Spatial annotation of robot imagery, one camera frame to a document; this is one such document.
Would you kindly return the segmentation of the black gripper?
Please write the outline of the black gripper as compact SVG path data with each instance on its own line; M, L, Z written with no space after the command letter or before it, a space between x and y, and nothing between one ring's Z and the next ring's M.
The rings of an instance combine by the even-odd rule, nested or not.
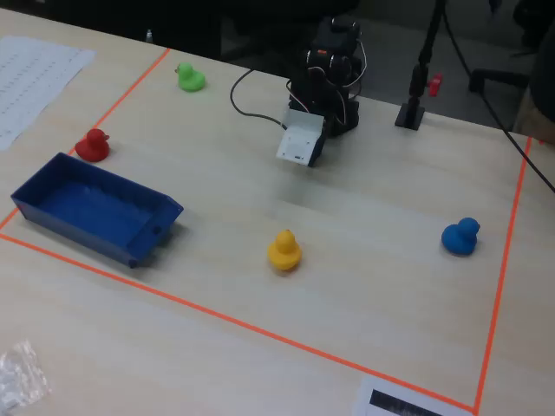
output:
M313 114L323 118L323 128L318 137L309 160L309 167L316 164L320 157L333 117L333 99L330 92L319 82L301 79L288 80L286 89L289 93L288 108L302 114Z

